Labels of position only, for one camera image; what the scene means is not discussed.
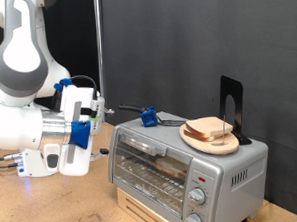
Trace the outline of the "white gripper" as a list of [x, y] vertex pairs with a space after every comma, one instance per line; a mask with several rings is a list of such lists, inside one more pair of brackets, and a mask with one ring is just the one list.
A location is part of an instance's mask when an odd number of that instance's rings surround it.
[[105, 99], [89, 87], [64, 87], [60, 109], [70, 128], [70, 138], [61, 146], [58, 170], [63, 175], [84, 176], [90, 161], [108, 155], [106, 148], [92, 153], [94, 138], [101, 132], [103, 115], [113, 116], [114, 110], [104, 108]]

